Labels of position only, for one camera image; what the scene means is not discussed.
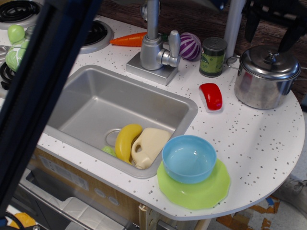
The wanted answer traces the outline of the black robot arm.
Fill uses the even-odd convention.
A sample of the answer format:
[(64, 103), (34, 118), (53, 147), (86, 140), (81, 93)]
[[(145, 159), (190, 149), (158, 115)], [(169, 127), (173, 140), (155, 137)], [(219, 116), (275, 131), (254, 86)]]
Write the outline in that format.
[(105, 183), (175, 220), (209, 219), (241, 211), (272, 194), (295, 167), (304, 145), (305, 122), (294, 95), (271, 116), (239, 106), (234, 73), (216, 80), (226, 90), (228, 107), (221, 114), (200, 111), (188, 133), (212, 138), (231, 177), (228, 196), (214, 208), (190, 210), (172, 202), (156, 177), (135, 179), (74, 147), (64, 150), (43, 133), (76, 60), (86, 30), (98, 9), (97, 0), (47, 1), (17, 82), (0, 113), (0, 211), (4, 213), (36, 146), (88, 170)]

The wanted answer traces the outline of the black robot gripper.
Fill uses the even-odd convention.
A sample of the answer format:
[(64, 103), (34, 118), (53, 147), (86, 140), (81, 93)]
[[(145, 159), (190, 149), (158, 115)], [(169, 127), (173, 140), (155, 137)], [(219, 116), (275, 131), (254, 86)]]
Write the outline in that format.
[(260, 20), (288, 27), (278, 48), (288, 51), (307, 27), (307, 7), (299, 0), (248, 0), (243, 8), (246, 18), (245, 39), (252, 42)]

